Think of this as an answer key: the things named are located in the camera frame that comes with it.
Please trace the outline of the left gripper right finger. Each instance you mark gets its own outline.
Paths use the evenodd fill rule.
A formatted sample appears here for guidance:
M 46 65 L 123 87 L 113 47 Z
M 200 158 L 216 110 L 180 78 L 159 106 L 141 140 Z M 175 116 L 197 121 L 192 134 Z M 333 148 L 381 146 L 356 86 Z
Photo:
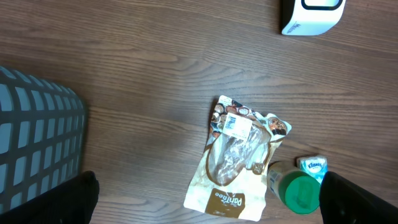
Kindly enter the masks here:
M 320 187 L 324 224 L 397 224 L 397 207 L 328 171 Z

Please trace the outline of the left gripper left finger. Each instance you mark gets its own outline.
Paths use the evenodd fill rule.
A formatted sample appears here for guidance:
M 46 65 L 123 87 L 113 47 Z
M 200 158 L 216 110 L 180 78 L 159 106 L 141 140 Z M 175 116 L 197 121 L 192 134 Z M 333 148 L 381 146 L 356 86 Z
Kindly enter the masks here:
M 99 182 L 86 171 L 1 215 L 1 224 L 89 224 L 98 203 Z

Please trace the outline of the teal tissue pack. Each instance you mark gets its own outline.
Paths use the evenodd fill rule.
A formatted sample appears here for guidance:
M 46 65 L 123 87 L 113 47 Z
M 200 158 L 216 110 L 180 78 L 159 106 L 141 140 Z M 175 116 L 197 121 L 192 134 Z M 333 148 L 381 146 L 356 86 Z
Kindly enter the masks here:
M 300 170 L 316 179 L 320 184 L 323 182 L 323 178 L 328 172 L 328 163 L 325 156 L 299 157 L 296 162 Z

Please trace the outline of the green lid jar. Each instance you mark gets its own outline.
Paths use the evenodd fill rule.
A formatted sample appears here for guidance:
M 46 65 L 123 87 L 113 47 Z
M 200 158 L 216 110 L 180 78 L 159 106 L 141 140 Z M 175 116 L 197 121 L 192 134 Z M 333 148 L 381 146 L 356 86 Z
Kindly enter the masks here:
M 320 183 L 291 162 L 273 163 L 268 168 L 267 185 L 296 214 L 311 214 L 320 205 Z

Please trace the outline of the beige snack bag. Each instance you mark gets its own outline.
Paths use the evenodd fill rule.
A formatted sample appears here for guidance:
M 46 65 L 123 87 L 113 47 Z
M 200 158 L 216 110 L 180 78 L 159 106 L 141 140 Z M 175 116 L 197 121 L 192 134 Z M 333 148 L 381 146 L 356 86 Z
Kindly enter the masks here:
M 184 207 L 220 217 L 259 221 L 266 207 L 268 165 L 291 129 L 289 123 L 272 113 L 262 115 L 221 95 Z

